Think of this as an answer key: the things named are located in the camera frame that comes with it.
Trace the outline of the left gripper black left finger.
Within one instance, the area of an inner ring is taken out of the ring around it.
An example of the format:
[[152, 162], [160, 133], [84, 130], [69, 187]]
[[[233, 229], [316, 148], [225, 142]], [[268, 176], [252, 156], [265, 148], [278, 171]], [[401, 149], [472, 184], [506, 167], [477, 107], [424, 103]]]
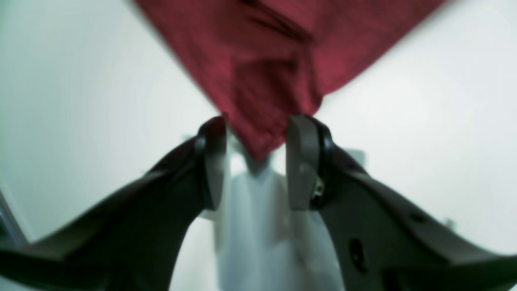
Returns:
[[1, 276], [48, 291], [167, 291], [189, 226], [218, 209], [226, 153], [225, 118], [211, 118], [57, 232], [2, 250]]

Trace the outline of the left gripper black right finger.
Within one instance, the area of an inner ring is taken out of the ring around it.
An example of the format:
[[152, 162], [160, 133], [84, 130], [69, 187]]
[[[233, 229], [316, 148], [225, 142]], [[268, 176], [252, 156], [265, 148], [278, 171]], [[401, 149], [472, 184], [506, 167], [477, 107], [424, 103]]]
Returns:
[[516, 256], [463, 239], [375, 180], [307, 115], [290, 116], [290, 208], [319, 214], [347, 291], [509, 291]]

